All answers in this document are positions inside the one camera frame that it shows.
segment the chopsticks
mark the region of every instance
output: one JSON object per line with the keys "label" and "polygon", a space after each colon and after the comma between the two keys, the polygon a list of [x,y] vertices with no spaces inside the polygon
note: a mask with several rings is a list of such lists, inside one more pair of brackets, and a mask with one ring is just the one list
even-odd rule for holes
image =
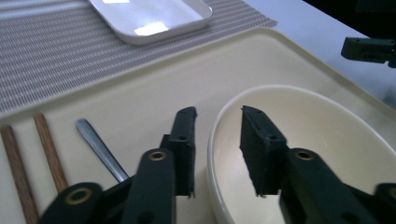
{"label": "chopsticks", "polygon": [[62,169],[61,162],[59,161],[58,153],[56,152],[55,145],[52,141],[50,129],[43,114],[35,115],[34,120],[38,135],[40,135],[41,144],[43,145],[44,152],[47,157],[47,162],[49,163],[53,181],[55,182],[55,187],[58,190],[58,193],[60,193],[62,190],[67,188],[67,181],[64,176],[64,170]]}
{"label": "chopsticks", "polygon": [[29,179],[24,169],[17,140],[11,126],[1,129],[4,147],[6,149],[9,166],[11,167],[14,182],[20,197],[21,207],[27,224],[36,224],[38,221],[35,199],[30,189]]}
{"label": "chopsticks", "polygon": [[[34,115],[34,120],[52,173],[55,187],[58,193],[60,193],[67,188],[67,181],[50,134],[50,129],[43,114]],[[1,128],[0,132],[6,149],[9,166],[14,177],[18,196],[20,198],[25,221],[27,224],[36,224],[39,219],[39,214],[35,205],[33,192],[30,188],[29,179],[21,159],[21,153],[14,131],[11,126],[6,125]]]}

